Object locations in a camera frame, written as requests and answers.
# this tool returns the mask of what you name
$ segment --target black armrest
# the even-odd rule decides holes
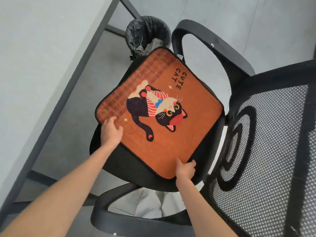
[[[180,21],[172,32],[172,47],[176,55],[183,55],[182,38],[186,34],[194,35],[216,55],[227,73],[232,90],[244,78],[255,75],[250,63],[234,48],[206,27],[192,20]]]
[[[195,236],[186,210],[158,219],[144,219],[108,211],[111,203],[139,188],[136,184],[128,183],[100,195],[91,214],[93,226],[109,234],[128,237]]]

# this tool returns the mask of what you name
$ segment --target person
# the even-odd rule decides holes
[[[0,237],[65,236],[112,151],[121,142],[123,127],[116,129],[111,117],[101,127],[101,147],[84,163],[57,181],[34,200],[0,234]],[[195,161],[177,159],[176,186],[190,217],[195,235],[237,236],[199,193],[191,178]]]

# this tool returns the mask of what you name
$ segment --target cat head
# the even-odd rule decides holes
[[[162,100],[156,110],[157,122],[171,132],[174,132],[175,126],[179,125],[187,116],[180,102],[173,97]]]

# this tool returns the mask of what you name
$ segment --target orange seat cushion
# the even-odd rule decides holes
[[[103,123],[117,116],[122,143],[158,175],[175,176],[223,111],[222,104],[168,49],[158,48],[96,109]]]

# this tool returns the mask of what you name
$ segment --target cat eye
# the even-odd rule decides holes
[[[172,116],[172,111],[167,111],[166,114],[167,116]]]

